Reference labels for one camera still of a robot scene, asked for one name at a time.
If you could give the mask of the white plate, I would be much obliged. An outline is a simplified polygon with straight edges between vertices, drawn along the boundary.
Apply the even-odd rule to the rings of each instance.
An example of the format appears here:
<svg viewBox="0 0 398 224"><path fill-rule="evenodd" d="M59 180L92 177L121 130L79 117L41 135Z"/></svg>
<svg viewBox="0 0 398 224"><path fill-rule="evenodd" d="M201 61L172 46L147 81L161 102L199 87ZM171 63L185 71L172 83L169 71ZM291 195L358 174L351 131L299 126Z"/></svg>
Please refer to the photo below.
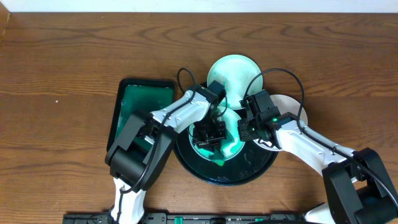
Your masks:
<svg viewBox="0 0 398 224"><path fill-rule="evenodd" d="M266 97L266 105L267 106L276 106L280 112L280 114L284 114L287 112L293 113L294 115L298 115L300 103L294 98L287 95L270 95L267 94ZM268 151L283 151L281 147L278 145L273 145L270 141L265 141L263 139L254 139L253 143L259 146L262 149Z"/></svg>

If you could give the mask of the green sponge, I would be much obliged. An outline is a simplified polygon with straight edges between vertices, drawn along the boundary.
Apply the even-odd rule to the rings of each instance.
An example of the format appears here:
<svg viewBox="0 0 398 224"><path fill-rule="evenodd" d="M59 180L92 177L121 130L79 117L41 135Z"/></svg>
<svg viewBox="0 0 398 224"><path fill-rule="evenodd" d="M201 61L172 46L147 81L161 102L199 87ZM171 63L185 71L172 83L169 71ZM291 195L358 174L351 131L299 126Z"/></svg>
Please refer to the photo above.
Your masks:
<svg viewBox="0 0 398 224"><path fill-rule="evenodd" d="M205 157L215 163L216 165L222 167L224 166L225 162L229 159L232 159L240 152L239 147L210 147L204 149Z"/></svg>

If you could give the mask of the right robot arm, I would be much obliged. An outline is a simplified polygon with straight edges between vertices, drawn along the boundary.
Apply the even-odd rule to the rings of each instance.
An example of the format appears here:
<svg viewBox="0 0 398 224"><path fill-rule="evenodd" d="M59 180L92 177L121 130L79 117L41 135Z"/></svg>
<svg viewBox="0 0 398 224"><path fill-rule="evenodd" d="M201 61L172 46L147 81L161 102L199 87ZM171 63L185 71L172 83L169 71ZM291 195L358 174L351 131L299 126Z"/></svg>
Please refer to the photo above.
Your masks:
<svg viewBox="0 0 398 224"><path fill-rule="evenodd" d="M388 223L397 218L397 191L376 151L341 146L292 113L241 119L238 132L242 141L269 142L317 171L334 223Z"/></svg>

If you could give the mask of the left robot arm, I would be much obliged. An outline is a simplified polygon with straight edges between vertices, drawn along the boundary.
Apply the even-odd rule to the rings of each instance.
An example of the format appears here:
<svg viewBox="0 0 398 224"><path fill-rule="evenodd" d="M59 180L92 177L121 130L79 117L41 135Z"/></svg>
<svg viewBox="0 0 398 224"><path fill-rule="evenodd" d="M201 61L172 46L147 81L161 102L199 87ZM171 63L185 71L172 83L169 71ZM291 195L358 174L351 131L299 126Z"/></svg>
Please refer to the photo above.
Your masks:
<svg viewBox="0 0 398 224"><path fill-rule="evenodd" d="M224 86L191 86L184 96L168 107L130 115L122 131L108 149L105 163L116 186L112 223L138 223L143 217L143 201L157 180L178 135L194 125L197 147L216 147L226 139L226 125L218 121L217 106L226 97Z"/></svg>

